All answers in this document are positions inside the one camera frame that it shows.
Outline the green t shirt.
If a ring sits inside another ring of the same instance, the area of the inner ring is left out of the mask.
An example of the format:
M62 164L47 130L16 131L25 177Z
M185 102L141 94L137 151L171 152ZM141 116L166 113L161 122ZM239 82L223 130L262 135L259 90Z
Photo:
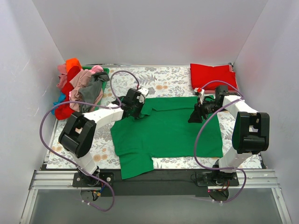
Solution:
M196 97L148 98L139 119L124 118L111 127L121 177L128 179L154 169L153 158L223 156L222 136L217 117L203 130L202 123L188 123Z

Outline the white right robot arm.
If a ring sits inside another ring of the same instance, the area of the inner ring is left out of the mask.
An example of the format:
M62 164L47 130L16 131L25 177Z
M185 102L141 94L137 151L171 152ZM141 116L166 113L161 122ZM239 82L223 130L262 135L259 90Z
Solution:
M229 151L211 168L195 173L192 180L198 186L228 186L237 181L236 172L246 159L268 149L270 116L252 109L240 93L230 92L227 85L216 87L214 98L206 96L203 88L195 88L194 94L198 99L189 123L206 124L225 109L235 118L235 126Z

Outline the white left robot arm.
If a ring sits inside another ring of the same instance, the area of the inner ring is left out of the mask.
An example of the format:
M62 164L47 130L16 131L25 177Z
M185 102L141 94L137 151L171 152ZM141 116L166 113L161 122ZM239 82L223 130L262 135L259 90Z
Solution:
M80 179L88 186L99 186L100 180L100 170L90 153L95 132L107 124L130 116L139 118L148 93L149 90L144 87L130 88L126 96L110 103L107 109L74 112L68 118L58 141L73 157Z

